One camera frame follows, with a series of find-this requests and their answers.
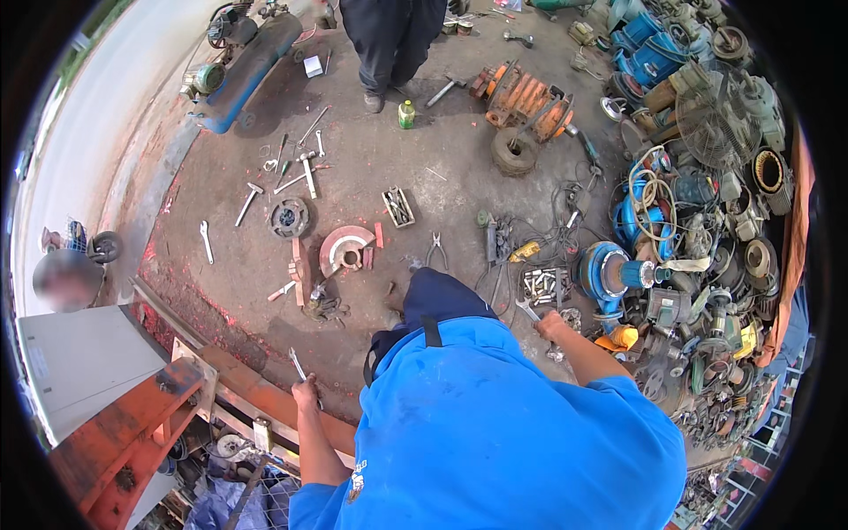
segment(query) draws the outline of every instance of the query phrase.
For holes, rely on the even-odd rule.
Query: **wrench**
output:
[[[525,298],[524,300],[522,300],[521,302],[519,302],[519,301],[518,301],[518,298],[516,298],[516,305],[517,305],[518,307],[522,308],[522,309],[524,310],[524,312],[525,312],[525,313],[527,313],[527,316],[529,316],[529,317],[530,317],[530,320],[531,320],[531,321],[538,322],[538,321],[542,320],[542,319],[540,319],[540,318],[538,317],[538,315],[536,315],[536,312],[535,312],[535,311],[533,311],[532,309],[530,309],[530,300],[528,300],[528,299],[526,299],[526,298]]]
[[[215,260],[212,259],[212,247],[209,246],[209,223],[206,222],[206,219],[200,221],[200,237],[204,239],[206,257],[209,258],[209,264],[212,265]]]
[[[298,361],[298,355],[294,353],[294,348],[289,347],[288,358],[292,360],[292,362],[294,363],[294,367],[298,369],[300,381],[305,382],[306,374],[304,373],[304,368],[300,365],[300,361]],[[321,408],[321,410],[324,410],[324,404],[321,402],[321,399],[318,399],[318,406]]]
[[[321,129],[315,131],[315,135],[318,137],[318,156],[324,158],[326,153],[324,153],[324,145],[321,143]]]

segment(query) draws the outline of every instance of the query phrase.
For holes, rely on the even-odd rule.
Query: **shoe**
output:
[[[393,86],[393,88],[409,99],[415,99],[421,96],[421,82],[417,79],[410,79],[401,86]]]
[[[371,92],[365,93],[365,109],[372,114],[379,114],[383,105],[386,104],[386,98],[380,94]]]

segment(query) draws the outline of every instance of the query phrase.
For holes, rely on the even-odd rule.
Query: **orange metal frame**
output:
[[[74,431],[49,455],[80,513],[95,528],[123,529],[156,468],[198,407],[203,373],[179,359]]]

